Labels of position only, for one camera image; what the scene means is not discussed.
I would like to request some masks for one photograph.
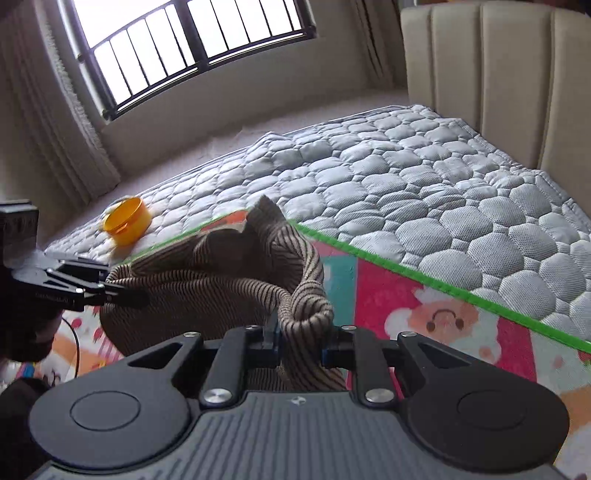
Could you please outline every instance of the wall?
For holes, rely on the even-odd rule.
[[[39,208],[43,244],[72,215],[72,205],[48,168],[35,159],[20,112],[0,73],[0,201],[30,199]]]
[[[92,95],[83,91],[86,86],[80,69],[73,72],[79,96],[87,110],[94,110],[91,118],[122,174],[140,173],[147,165],[164,161],[229,124],[276,111],[309,96],[338,95],[365,88],[365,63],[349,0],[310,0],[310,5],[318,38],[210,70],[160,93],[112,122],[103,122],[96,115]],[[50,17],[56,40],[65,52],[69,46],[64,42],[67,39],[63,26],[56,21],[59,17],[55,7],[53,10]]]

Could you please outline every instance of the headboard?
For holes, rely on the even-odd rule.
[[[591,18],[525,2],[401,15],[411,102],[463,118],[591,215]]]

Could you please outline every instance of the striped fabric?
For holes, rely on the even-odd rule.
[[[188,330],[221,338],[237,326],[263,325],[277,310],[281,366],[250,372],[249,388],[343,390],[341,373],[320,366],[320,342],[334,317],[323,280],[318,252],[263,196],[243,232],[196,233],[113,269],[107,281],[146,290],[150,305],[105,304],[100,319],[115,346],[130,355]]]

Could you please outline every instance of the mattress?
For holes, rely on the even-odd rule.
[[[547,173],[422,105],[268,133],[142,192],[152,224],[125,254],[263,194],[289,219],[591,339],[589,218]],[[113,262],[101,223],[48,249]]]

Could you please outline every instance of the black circular pad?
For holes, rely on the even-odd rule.
[[[498,390],[481,390],[463,397],[457,411],[469,425],[484,430],[507,430],[525,418],[521,400]]]
[[[553,461],[569,429],[568,412],[550,390],[483,362],[431,370],[402,413],[436,456],[488,473]]]
[[[52,388],[31,410],[31,434],[55,460],[84,470],[149,460],[190,421],[187,401],[161,373],[113,366]]]
[[[122,392],[94,392],[74,403],[70,416],[80,427],[108,432],[133,422],[140,411],[139,400]]]

